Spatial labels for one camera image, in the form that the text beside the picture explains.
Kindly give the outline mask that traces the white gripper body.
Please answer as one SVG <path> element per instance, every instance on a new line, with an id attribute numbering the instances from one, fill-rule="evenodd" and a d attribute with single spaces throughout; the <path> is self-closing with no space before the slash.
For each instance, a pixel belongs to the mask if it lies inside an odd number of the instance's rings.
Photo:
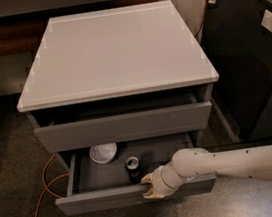
<path id="1" fill-rule="evenodd" d="M 157 198 L 171 196 L 177 192 L 180 186 L 185 185 L 188 180 L 177 174 L 176 170 L 169 165 L 162 165 L 152 173 L 153 195 Z"/>

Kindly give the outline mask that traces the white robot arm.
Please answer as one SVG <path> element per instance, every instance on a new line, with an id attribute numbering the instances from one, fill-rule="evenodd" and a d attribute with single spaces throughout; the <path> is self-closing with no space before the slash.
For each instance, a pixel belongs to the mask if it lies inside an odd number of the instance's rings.
<path id="1" fill-rule="evenodd" d="M 272 145 L 218 153 L 210 153 L 204 148 L 178 150 L 168 164 L 157 167 L 141 179 L 142 184 L 151 184 L 143 197 L 163 199 L 192 179 L 213 174 L 271 182 Z"/>

